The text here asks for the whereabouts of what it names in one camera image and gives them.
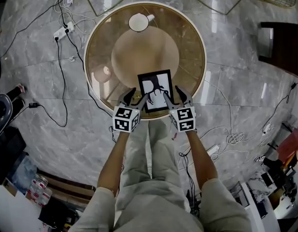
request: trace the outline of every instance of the pack of water bottles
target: pack of water bottles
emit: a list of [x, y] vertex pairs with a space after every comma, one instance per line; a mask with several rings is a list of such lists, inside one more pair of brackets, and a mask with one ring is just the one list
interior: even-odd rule
[[36, 174], [28, 189], [31, 200], [42, 207], [48, 204], [52, 195], [52, 191], [47, 188], [47, 185], [47, 179]]

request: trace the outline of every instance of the picture frame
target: picture frame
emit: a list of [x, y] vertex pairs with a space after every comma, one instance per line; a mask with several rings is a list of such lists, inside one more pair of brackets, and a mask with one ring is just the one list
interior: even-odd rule
[[149, 93], [149, 98], [144, 106], [147, 113], [167, 110], [168, 106], [163, 97], [167, 92], [173, 102], [173, 90], [170, 70], [151, 72], [138, 75], [142, 96]]

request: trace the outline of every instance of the sleeve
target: sleeve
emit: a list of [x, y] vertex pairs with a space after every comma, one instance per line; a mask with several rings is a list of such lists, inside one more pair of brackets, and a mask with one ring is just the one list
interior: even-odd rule
[[108, 232], [114, 227], [113, 193], [106, 188], [97, 188], [80, 219], [70, 232]]
[[200, 221], [209, 231], [251, 232], [245, 209], [219, 179], [205, 182], [201, 190]]

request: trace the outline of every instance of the marble floor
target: marble floor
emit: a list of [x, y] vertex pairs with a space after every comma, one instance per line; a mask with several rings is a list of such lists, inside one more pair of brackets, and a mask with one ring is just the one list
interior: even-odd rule
[[[105, 0], [91, 0], [98, 12], [104, 9]], [[108, 0], [115, 4], [118, 0]], [[124, 0], [121, 4], [141, 0]], [[246, 142], [227, 145], [227, 130], [217, 128], [202, 138], [209, 149], [220, 144], [219, 157], [215, 159], [219, 177], [231, 187], [236, 181], [247, 178], [259, 168], [253, 159], [267, 150], [265, 146], [277, 133], [280, 123], [290, 116], [296, 96], [292, 92], [289, 103], [283, 102], [270, 121], [272, 130], [263, 137], [261, 130], [278, 102], [287, 95], [295, 77], [274, 66], [257, 60], [257, 25], [260, 21], [298, 23], [298, 1], [292, 9], [282, 9], [258, 0], [242, 0], [228, 15], [217, 14], [196, 0], [152, 0], [165, 3], [185, 13], [199, 29], [207, 50], [206, 80], [220, 91], [204, 82], [194, 98], [198, 135], [209, 129], [225, 126], [233, 133], [244, 133]], [[215, 8], [226, 11], [235, 0], [206, 0]], [[56, 0], [7, 0], [0, 20], [0, 55], [5, 52], [16, 31], [24, 28]], [[86, 0], [75, 0], [70, 9], [76, 14], [93, 17]], [[44, 105], [58, 122], [63, 123], [65, 110], [61, 100], [63, 82], [57, 60], [57, 46], [53, 33], [60, 28], [58, 16], [52, 9], [36, 20], [27, 30], [17, 35], [7, 55], [2, 59], [0, 92], [8, 92], [16, 84], [27, 87], [23, 95], [26, 104], [37, 101]], [[94, 24], [84, 21], [79, 28], [90, 33]], [[73, 39], [80, 45], [87, 35], [77, 32]], [[69, 57], [75, 54], [68, 39], [60, 42], [62, 69], [66, 76], [66, 105], [68, 124], [59, 128], [42, 108], [27, 109], [13, 125], [27, 143], [26, 151], [42, 170], [85, 184], [96, 185], [97, 178], [114, 143], [108, 127], [112, 120], [99, 110], [87, 94], [86, 80], [81, 62]], [[170, 127], [173, 137], [175, 131]], [[185, 170], [178, 152], [188, 148], [184, 134], [174, 139], [175, 156], [179, 161], [180, 177], [185, 190], [189, 188]], [[189, 166], [194, 180], [193, 165]]]

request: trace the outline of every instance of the red cloth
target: red cloth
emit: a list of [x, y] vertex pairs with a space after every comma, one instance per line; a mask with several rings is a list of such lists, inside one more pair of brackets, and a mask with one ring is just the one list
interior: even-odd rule
[[277, 152], [279, 153], [279, 160], [283, 163], [287, 161], [298, 150], [298, 130], [293, 132], [279, 145]]

